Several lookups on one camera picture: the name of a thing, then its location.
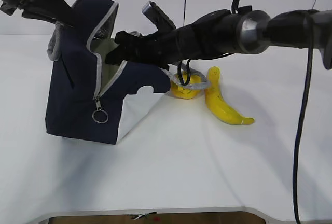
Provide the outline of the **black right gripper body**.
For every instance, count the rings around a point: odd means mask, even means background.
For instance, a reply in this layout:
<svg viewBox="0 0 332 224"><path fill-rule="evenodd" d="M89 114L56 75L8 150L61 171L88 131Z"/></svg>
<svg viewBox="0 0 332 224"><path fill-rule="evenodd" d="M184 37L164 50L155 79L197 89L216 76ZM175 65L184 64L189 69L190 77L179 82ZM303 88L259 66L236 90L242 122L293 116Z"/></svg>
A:
<svg viewBox="0 0 332 224"><path fill-rule="evenodd" d="M147 36L135 36L121 31L116 34L114 42L117 47L105 58L108 65L119 65L123 61L128 61L168 69L168 65L182 60L175 41L168 43L164 35L158 32Z"/></svg>

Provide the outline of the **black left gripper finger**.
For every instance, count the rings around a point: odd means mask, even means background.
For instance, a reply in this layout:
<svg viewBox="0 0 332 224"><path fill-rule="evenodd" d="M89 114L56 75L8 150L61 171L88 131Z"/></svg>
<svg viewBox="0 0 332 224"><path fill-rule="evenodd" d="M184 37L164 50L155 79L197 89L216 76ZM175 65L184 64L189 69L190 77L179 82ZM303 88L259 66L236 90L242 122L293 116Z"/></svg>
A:
<svg viewBox="0 0 332 224"><path fill-rule="evenodd" d="M38 0L38 11L53 22L61 22L74 27L76 17L73 9L65 0Z"/></svg>

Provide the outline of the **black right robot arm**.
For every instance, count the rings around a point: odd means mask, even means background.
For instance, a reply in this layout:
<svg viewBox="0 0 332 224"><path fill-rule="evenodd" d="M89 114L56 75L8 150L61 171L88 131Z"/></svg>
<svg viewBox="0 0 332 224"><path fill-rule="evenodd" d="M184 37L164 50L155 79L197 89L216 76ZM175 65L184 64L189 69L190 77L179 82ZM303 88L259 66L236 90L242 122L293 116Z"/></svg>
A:
<svg viewBox="0 0 332 224"><path fill-rule="evenodd" d="M250 5L217 10L177 28L154 2L143 15L155 33L134 36L125 31L115 37L116 48L106 55L107 64L123 61L164 68L183 60L213 60L230 54L260 54L270 46L317 49L326 69L331 69L331 11L294 10L270 17Z"/></svg>

